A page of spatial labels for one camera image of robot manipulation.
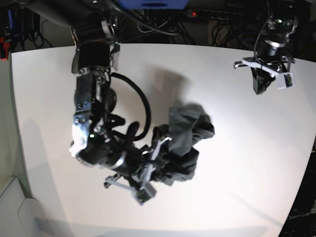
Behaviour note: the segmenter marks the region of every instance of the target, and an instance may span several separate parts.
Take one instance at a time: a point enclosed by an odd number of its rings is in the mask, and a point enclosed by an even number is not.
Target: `silver bracket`
[[[92,73],[86,73],[77,77],[75,93],[76,113],[73,117],[72,136],[74,143],[70,148],[71,155],[75,157],[81,150],[85,149],[89,137],[89,118],[92,110],[91,91]]]
[[[291,66],[292,59],[288,59],[288,68]],[[271,77],[275,77],[277,89],[285,89],[288,87],[295,86],[294,74],[292,72],[282,72],[281,68],[279,70],[273,69],[268,65],[258,63],[255,58],[243,58],[242,61],[234,63],[234,68],[238,67],[251,67],[261,69],[270,74]]]
[[[119,70],[120,43],[114,42],[114,46],[112,50],[113,50],[112,67],[117,71]]]
[[[150,153],[149,161],[152,162],[158,157],[162,144],[170,140],[171,140],[170,137],[164,137],[162,140],[157,140],[157,143],[154,149],[152,149],[151,151],[145,151],[142,154],[144,155],[144,154]],[[137,190],[134,187],[130,187],[128,185],[117,182],[117,180],[121,177],[121,175],[119,174],[115,174],[114,176],[107,177],[105,187],[108,188],[110,185],[115,185],[120,188],[129,190],[132,192],[132,196],[137,200],[137,202],[140,205],[143,205],[144,202],[153,198],[156,195],[156,190],[150,184],[150,178],[154,170],[155,170],[155,167],[152,163],[146,164],[146,167],[143,173],[141,174],[140,179],[137,180],[138,183],[141,183],[141,187],[139,190]]]

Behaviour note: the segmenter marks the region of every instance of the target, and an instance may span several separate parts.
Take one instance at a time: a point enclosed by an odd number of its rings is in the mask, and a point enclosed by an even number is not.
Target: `blue device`
[[[189,0],[119,0],[126,9],[183,9]]]

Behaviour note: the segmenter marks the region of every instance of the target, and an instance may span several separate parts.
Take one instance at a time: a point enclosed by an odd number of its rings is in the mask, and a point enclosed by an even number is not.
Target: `white tabletop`
[[[199,142],[196,174],[172,187],[153,183],[140,206],[128,191],[104,189],[113,172],[87,168],[69,153],[76,78],[74,47],[14,53],[14,92],[34,198],[56,236],[277,237],[301,184],[316,135],[316,64],[297,60],[296,87],[262,95],[249,68],[252,52],[186,45],[124,44],[119,72],[147,95],[152,126],[167,122],[175,101],[201,104],[215,136]],[[141,100],[113,79],[115,113],[140,121]],[[150,143],[151,133],[138,147]]]

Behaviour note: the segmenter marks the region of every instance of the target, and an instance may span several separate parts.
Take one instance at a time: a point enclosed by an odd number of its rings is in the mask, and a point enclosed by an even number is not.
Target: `electrical wire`
[[[153,32],[149,32],[146,34],[146,36],[149,36],[149,35],[154,35],[154,34],[158,34],[157,32],[153,31]],[[129,38],[129,39],[126,39],[120,43],[127,43],[129,41],[132,41],[132,40],[135,40],[135,39],[138,39],[138,38],[142,38],[144,35],[138,35],[138,36],[134,36],[132,38]]]
[[[216,38],[218,36],[218,33],[223,29],[223,27],[225,25],[227,25],[228,23],[227,22],[224,22],[224,23],[218,23],[216,26],[214,26],[212,28],[212,31],[211,31],[211,35],[212,35],[212,45],[211,46],[217,46],[217,43],[216,43]],[[214,32],[215,32],[215,29],[217,28],[220,28],[218,29],[218,31],[216,32],[216,35],[214,36]]]
[[[107,85],[106,85],[106,88],[105,88],[105,90],[104,90],[104,92],[103,92],[103,101],[105,101],[106,100],[106,98],[107,98],[107,96],[108,96],[108,92],[109,92],[109,90],[110,90],[110,86],[111,86],[111,82],[112,82],[112,79],[111,79],[111,76],[108,76],[108,79],[109,79],[109,81],[108,81],[108,83],[107,83]],[[103,125],[105,125],[105,123],[106,123],[106,121],[107,121],[107,111],[106,111],[106,107],[105,106],[102,106],[102,110],[103,110],[103,115],[102,115],[102,118],[103,118]],[[106,130],[107,130],[107,133],[109,134],[109,136],[111,136],[112,137],[112,132],[109,130],[109,129],[107,129],[106,127],[104,127]]]
[[[269,20],[269,17],[270,17],[270,14],[268,13],[268,17],[267,17],[265,23],[263,24],[263,26],[262,26],[261,29],[260,29],[260,32],[259,32],[259,34],[258,34],[258,36],[257,36],[257,39],[256,39],[256,42],[255,42],[255,46],[253,47],[253,54],[254,54],[254,57],[255,57],[255,59],[256,59],[258,62],[260,62],[260,63],[264,63],[264,62],[263,62],[261,59],[258,58],[258,55],[257,55],[257,44],[258,44],[258,41],[259,41],[259,38],[260,38],[260,36],[261,36],[261,34],[262,34],[263,29],[265,28],[265,26],[266,26],[266,24],[267,24],[267,22],[268,22],[268,20]]]
[[[297,57],[300,57],[305,51],[306,49],[308,48],[310,42],[312,40],[312,34],[309,34],[306,42],[305,42],[305,45],[302,47],[301,51],[297,53]]]
[[[43,35],[44,34],[44,24],[45,22],[47,22],[48,20],[44,20],[42,21],[42,23],[40,24],[40,33]]]
[[[133,13],[129,12],[125,8],[121,7],[117,2],[114,0],[105,0],[109,3],[110,6],[112,6],[115,10],[119,11],[120,13],[126,15],[127,17],[131,18],[133,21],[138,23],[141,26],[144,26],[150,30],[156,31],[157,33],[168,35],[168,36],[175,36],[177,33],[176,32],[170,32],[170,31],[164,31],[161,30],[155,26],[152,26],[145,21],[141,20],[140,18],[136,17]]]
[[[234,24],[231,24],[231,26],[229,27],[229,30],[227,31],[227,34],[223,37],[221,43],[218,45],[219,47],[223,47],[224,46],[224,42],[226,41],[227,37],[230,35],[231,31],[233,30]]]
[[[173,44],[177,44],[177,42],[174,40],[174,36],[170,36],[170,39],[171,39]]]
[[[188,44],[186,38],[183,36],[183,35],[185,35],[185,33],[181,30],[180,27],[178,27],[178,31],[179,31],[179,33],[180,33],[180,35],[181,35],[181,37],[182,37],[184,43],[185,43],[185,44]]]
[[[189,41],[191,42],[191,44],[196,45],[195,40],[192,38],[192,36],[189,34],[189,32],[187,31],[187,29],[184,27],[182,22],[179,22],[180,26],[182,26],[184,33],[186,34],[187,38],[189,39]]]
[[[158,26],[158,29],[165,26],[168,22],[164,22],[162,23],[160,26]],[[148,30],[148,31],[143,31],[140,27],[139,27],[139,23],[137,23],[137,29],[141,32],[141,33],[149,33],[149,32],[153,32],[154,30]]]
[[[36,48],[42,48],[43,46],[44,46],[44,44],[45,44],[45,42],[47,43],[47,44],[49,44],[49,46],[50,47],[54,47],[40,32],[37,32],[37,35],[36,36],[32,36],[31,34],[29,34],[28,35],[28,38],[29,38],[29,41],[31,41],[31,42],[33,42],[33,44],[34,44],[34,46],[36,47]],[[40,45],[38,45],[37,43],[36,43],[36,40],[38,39],[38,38],[40,38]]]
[[[218,28],[216,35],[215,35],[215,40],[214,40],[214,44],[216,44],[217,47],[219,47],[219,44],[217,43],[217,38],[219,37],[219,33],[222,31],[222,29],[224,29],[224,27],[227,26],[227,24],[223,24],[221,27]]]
[[[28,36],[29,41],[34,42],[38,38],[39,38],[39,34],[38,33],[36,33],[36,35],[35,35],[35,32],[29,33],[29,36]]]
[[[256,37],[258,36],[256,32],[254,32],[253,30],[247,30],[247,29],[240,29],[235,31],[234,30],[234,26],[231,28],[231,33],[225,37],[225,39],[223,40],[223,42],[220,44],[220,46],[222,47],[227,47],[227,44],[229,42],[231,42],[232,40],[236,39],[238,42],[238,46],[239,45],[243,45],[246,47],[247,50],[252,50],[253,49],[253,45],[255,42]],[[246,45],[243,41],[245,41],[246,38],[252,37],[253,38],[253,43],[251,43],[250,45]]]
[[[139,11],[137,11],[137,10],[132,10],[133,12],[135,12],[135,13],[137,13],[141,18],[143,18],[144,19],[144,21],[146,21],[147,22],[147,19],[146,19],[146,17],[142,14],[142,13],[140,13]]]
[[[118,73],[111,73],[110,76],[114,77],[114,78],[118,78],[118,79],[126,82],[127,84],[129,84],[138,93],[139,97],[141,98],[141,100],[144,104],[144,107],[145,107],[146,122],[145,122],[144,131],[140,135],[135,136],[134,141],[138,141],[138,140],[143,139],[149,131],[149,127],[150,127],[151,120],[152,120],[150,105],[149,105],[149,102],[148,102],[145,94],[131,79],[127,78],[126,76],[123,76],[123,75],[118,74]],[[123,135],[119,132],[113,131],[113,133],[120,138],[125,138],[125,135]]]

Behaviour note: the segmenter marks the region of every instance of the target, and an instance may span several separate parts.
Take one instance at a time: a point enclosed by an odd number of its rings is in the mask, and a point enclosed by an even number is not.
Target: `crumpled black fabric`
[[[214,126],[209,116],[199,105],[172,107],[169,110],[169,125],[154,128],[153,140],[169,134],[172,141],[161,147],[159,168],[152,180],[172,185],[174,181],[193,178],[198,160],[198,151],[193,145],[214,136]]]
[[[202,139],[215,134],[209,116],[200,105],[186,105],[169,109],[169,152],[180,157]]]

